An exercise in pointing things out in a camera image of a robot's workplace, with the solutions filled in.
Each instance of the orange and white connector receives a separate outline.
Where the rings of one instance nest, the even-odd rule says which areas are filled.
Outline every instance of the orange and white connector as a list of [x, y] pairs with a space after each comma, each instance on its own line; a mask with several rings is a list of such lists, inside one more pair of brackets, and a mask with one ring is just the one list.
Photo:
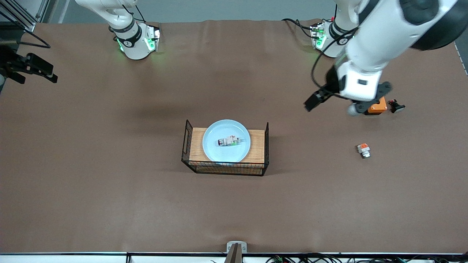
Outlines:
[[370, 148], [369, 148], [369, 145], [367, 145], [367, 143], [363, 143], [363, 144], [358, 145], [358, 153], [360, 153], [362, 155], [362, 158], [371, 157], [371, 154], [370, 154], [369, 150], [370, 150]]

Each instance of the wooden board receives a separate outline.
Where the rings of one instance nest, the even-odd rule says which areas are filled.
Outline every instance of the wooden board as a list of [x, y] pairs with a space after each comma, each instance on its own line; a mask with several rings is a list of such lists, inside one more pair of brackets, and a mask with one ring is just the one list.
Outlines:
[[[203, 151], [203, 135], [207, 128], [193, 128], [190, 144], [190, 161], [210, 161]], [[248, 130], [250, 134], [250, 150], [241, 162], [265, 162], [265, 131]]]

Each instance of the blue plate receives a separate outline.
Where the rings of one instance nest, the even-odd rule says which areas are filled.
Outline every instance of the blue plate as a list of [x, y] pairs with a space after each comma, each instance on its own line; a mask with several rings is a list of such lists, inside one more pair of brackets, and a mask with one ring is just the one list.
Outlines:
[[[218, 140], [237, 136], [241, 142], [235, 146], [218, 146]], [[208, 127], [203, 135], [203, 151], [212, 161], [240, 162], [250, 150], [250, 134], [240, 123], [233, 120], [220, 120]]]

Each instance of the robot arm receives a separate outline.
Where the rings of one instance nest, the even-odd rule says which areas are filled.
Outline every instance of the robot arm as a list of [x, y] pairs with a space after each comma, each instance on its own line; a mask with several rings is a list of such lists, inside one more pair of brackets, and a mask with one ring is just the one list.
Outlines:
[[138, 0], [75, 0], [80, 6], [98, 14], [112, 28], [120, 49], [131, 59], [143, 59], [156, 51], [160, 29], [136, 22], [125, 8], [136, 6]]
[[[340, 8], [346, 1], [336, 2]], [[330, 48], [335, 45], [333, 51], [341, 51], [327, 74], [326, 89], [354, 102], [348, 109], [351, 115], [363, 113], [367, 105], [390, 91], [388, 82], [379, 84], [382, 70], [390, 60], [409, 47], [430, 50], [445, 46], [468, 25], [468, 0], [350, 0], [347, 3], [344, 22], [347, 25], [358, 22], [359, 29], [342, 45], [340, 40], [346, 36], [331, 37], [335, 43], [329, 44]], [[343, 28], [339, 14], [343, 12], [337, 12], [325, 37], [327, 32]], [[317, 91], [306, 108], [311, 110], [325, 101], [329, 93]]]

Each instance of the orange object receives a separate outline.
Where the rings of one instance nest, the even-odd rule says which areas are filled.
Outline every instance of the orange object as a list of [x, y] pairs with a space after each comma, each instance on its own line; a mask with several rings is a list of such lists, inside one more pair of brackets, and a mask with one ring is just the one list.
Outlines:
[[366, 115], [379, 115], [380, 113], [387, 110], [387, 102], [385, 101], [385, 97], [381, 97], [379, 103], [372, 104], [367, 111], [365, 112]]

